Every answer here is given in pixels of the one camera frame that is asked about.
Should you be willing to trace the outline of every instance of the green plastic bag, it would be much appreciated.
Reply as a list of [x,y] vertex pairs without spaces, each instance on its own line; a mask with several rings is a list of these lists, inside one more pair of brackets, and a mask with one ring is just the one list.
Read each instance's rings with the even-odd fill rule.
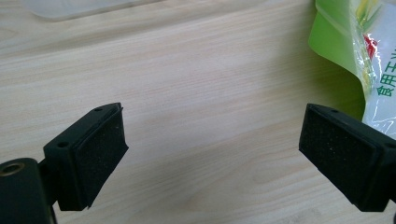
[[309,45],[363,86],[363,122],[396,139],[396,0],[317,0]]

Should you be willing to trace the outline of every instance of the wood grain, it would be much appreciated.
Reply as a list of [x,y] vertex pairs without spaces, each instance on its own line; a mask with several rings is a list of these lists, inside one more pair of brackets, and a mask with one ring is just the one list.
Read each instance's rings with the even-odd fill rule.
[[392,223],[298,151],[307,103],[361,117],[359,81],[307,46],[311,0],[165,0],[69,21],[0,2],[0,162],[121,102],[129,151],[59,223]]

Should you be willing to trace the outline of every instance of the plastic container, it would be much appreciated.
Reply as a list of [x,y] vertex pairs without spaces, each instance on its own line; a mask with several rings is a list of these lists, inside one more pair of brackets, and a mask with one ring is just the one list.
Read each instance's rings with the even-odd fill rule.
[[23,6],[37,16],[53,20],[129,7],[134,2],[138,0],[21,0]]
[[396,1],[316,3],[309,45],[359,78],[366,100],[362,121],[396,139]]

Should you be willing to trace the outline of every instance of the wooden table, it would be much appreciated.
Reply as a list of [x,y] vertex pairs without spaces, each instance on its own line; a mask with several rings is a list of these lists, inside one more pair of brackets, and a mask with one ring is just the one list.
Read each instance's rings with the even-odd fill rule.
[[392,223],[298,151],[307,103],[360,118],[361,84],[307,39],[311,0],[165,0],[69,21],[0,2],[0,162],[121,102],[130,149],[59,223]]

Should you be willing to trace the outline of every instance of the white container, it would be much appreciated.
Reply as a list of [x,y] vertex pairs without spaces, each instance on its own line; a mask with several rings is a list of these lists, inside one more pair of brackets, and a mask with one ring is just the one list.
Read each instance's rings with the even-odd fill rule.
[[40,17],[63,20],[115,8],[128,7],[137,0],[21,0],[24,7]]

